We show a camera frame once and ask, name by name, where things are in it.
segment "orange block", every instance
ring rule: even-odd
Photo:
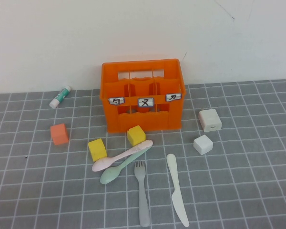
[[[61,145],[69,142],[68,132],[64,123],[51,126],[51,137],[54,145]]]

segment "plastic fork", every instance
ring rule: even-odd
[[[148,227],[151,223],[149,217],[149,209],[144,187],[144,179],[146,175],[145,165],[143,161],[137,161],[134,167],[134,175],[139,182],[139,219],[142,227]]]

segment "white cube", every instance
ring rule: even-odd
[[[194,140],[194,148],[203,155],[213,149],[213,142],[206,135],[202,135]]]
[[[205,132],[220,130],[223,125],[215,109],[200,111],[198,118]]]

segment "yellow block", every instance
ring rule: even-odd
[[[130,144],[132,144],[132,146],[135,146],[143,141],[146,140],[146,135],[144,133],[144,131],[142,130],[142,128],[137,125],[133,128],[130,128],[129,130],[127,130],[127,138],[128,141],[130,142]]]
[[[94,140],[88,143],[88,147],[93,161],[97,161],[100,158],[106,157],[106,149],[101,139]]]

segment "pink spoon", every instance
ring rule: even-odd
[[[108,168],[111,166],[115,161],[122,159],[123,157],[129,156],[131,154],[134,154],[136,152],[139,152],[143,149],[146,149],[148,147],[151,147],[153,145],[152,140],[146,140],[144,142],[141,142],[140,144],[137,144],[133,148],[126,150],[124,153],[121,153],[115,157],[103,157],[99,160],[97,160],[93,166],[92,166],[92,171],[97,172],[101,171],[103,169]]]

